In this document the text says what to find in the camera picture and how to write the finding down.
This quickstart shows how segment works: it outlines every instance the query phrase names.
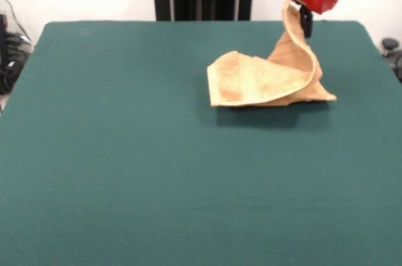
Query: black cable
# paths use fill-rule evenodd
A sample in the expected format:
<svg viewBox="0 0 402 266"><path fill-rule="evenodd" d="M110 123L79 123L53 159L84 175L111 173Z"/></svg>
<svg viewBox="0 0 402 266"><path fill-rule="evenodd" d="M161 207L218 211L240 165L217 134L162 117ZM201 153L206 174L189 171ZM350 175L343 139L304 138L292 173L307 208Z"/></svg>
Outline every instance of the black cable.
<svg viewBox="0 0 402 266"><path fill-rule="evenodd" d="M8 6L10 7L11 14L13 15L13 18L14 18L14 20L15 20L17 26L19 27L19 29L24 33L25 37L27 37L28 40L29 40L30 42L32 42L32 39L29 37L28 33L25 31L25 29L23 28L23 26L19 23L19 21L18 21L18 19L17 19L17 16L15 15L15 12L14 12L13 4L11 4L11 2L10 2L9 0L4 0L4 1L5 1L5 2L8 4Z"/></svg>

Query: crumpled towel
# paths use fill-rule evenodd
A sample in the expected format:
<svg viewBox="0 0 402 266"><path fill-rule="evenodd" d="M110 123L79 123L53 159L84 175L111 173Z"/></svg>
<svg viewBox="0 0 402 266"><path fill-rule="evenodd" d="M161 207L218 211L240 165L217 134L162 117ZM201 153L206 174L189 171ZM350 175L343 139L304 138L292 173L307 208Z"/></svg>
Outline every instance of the crumpled towel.
<svg viewBox="0 0 402 266"><path fill-rule="evenodd" d="M320 83L322 70L306 44L300 13L287 0L285 32L268 59L231 51L207 69L211 106L285 106L301 101L334 101Z"/></svg>

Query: tan towel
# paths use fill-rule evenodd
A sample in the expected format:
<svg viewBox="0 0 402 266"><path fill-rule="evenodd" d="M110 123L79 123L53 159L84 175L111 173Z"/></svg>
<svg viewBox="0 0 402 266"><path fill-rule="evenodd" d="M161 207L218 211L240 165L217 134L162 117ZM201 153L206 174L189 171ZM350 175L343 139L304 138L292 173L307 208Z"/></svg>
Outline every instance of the tan towel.
<svg viewBox="0 0 402 266"><path fill-rule="evenodd" d="M300 13L290 3L287 0L283 7L285 32L267 60L231 51L208 67L211 106L336 100L320 83L320 64L306 44Z"/></svg>

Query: green felt surface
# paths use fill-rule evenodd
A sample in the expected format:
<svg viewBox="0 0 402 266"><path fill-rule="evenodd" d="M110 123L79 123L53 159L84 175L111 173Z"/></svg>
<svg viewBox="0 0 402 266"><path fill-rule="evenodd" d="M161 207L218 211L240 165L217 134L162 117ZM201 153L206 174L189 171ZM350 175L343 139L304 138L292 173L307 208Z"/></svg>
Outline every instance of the green felt surface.
<svg viewBox="0 0 402 266"><path fill-rule="evenodd" d="M213 109L206 67L281 23L52 23L0 120L0 265L402 265L402 89L316 23L339 100Z"/></svg>

